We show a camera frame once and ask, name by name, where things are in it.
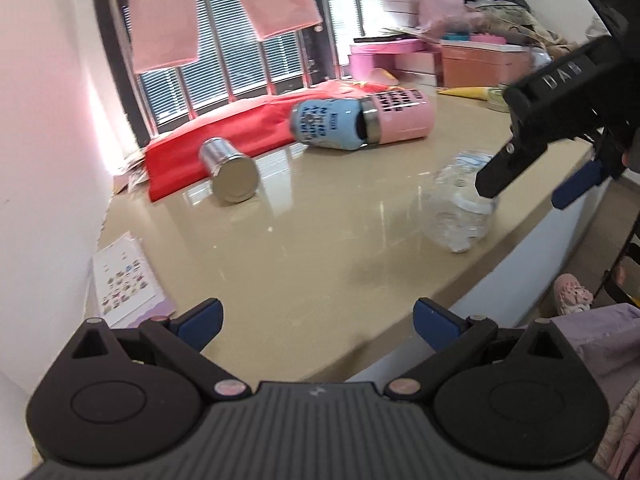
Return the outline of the blue thermos bottle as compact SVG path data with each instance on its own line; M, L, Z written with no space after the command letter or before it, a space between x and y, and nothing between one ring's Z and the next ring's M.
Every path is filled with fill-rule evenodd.
M297 142L316 148L356 151L368 142L362 105L356 99L299 102L288 124Z

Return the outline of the yellow tube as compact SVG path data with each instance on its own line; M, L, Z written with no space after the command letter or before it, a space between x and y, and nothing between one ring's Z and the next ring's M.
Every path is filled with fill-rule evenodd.
M499 91L499 87L457 87L457 88L442 88L437 91L441 96L455 96L456 98L462 99L471 99L477 101L485 101L489 100L489 95L491 91Z

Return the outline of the red cloth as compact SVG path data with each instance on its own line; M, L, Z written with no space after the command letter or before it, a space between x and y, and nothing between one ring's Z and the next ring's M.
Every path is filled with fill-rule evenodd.
M311 99L360 99L384 89L370 82L327 80L311 88L240 99L216 108L145 148L149 199L157 202L207 177L200 148L208 139L227 140L241 153L255 157L294 142L288 118L296 104Z

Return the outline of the sticker sheet booklet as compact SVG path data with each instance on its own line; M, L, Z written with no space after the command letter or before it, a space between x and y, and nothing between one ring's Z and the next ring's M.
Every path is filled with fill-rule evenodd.
M99 250L92 265L98 315L111 328L135 328L153 316L174 314L174 302L130 232Z

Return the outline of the steel window railing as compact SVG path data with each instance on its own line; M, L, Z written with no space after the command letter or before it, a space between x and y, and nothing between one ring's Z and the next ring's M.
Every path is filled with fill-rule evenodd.
M158 134L237 99L278 94L341 77L342 30L364 33L370 0L317 0L322 26L259 41L240 0L195 0L198 60L134 72L128 0L93 0L104 49L134 136L145 148Z

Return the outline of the stainless steel cup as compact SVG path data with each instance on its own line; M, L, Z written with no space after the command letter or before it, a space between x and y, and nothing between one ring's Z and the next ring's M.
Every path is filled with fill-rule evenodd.
M212 181L218 200L238 204L255 195L260 179L256 162L231 142L210 138L201 145L198 157Z

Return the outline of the salmon pink storage box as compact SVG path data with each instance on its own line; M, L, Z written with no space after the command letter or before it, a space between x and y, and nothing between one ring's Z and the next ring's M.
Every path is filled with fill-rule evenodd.
M498 87L522 78L533 67L529 48L514 44L444 40L440 54L446 88Z

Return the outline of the pink thermos bottle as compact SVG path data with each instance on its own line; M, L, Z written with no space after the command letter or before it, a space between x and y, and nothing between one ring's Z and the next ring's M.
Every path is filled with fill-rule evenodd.
M435 112L422 90L392 89L360 100L369 144L391 144L430 135Z

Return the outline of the clear plastic cup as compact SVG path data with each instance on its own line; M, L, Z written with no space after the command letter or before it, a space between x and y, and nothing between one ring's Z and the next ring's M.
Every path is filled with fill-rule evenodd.
M418 197L421 233L452 254L464 254L485 238L498 198L477 193L476 176L490 161L481 151L462 151L427 175Z

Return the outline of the pink slipper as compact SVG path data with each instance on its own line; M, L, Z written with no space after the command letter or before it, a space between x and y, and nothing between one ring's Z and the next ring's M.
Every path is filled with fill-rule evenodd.
M593 303L593 294L569 273L555 279L553 295L558 315L589 311Z

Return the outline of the pink stool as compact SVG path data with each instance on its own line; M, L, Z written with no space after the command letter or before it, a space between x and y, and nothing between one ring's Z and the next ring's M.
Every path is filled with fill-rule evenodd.
M376 68L442 76L439 46L416 38L358 42L350 46L348 60L350 74L357 80L365 80Z

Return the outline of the pink plastic bag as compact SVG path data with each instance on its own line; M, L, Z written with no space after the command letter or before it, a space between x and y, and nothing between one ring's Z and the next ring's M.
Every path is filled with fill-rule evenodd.
M485 15L465 0L419 0L419 29L434 40L448 32L474 34L485 25Z

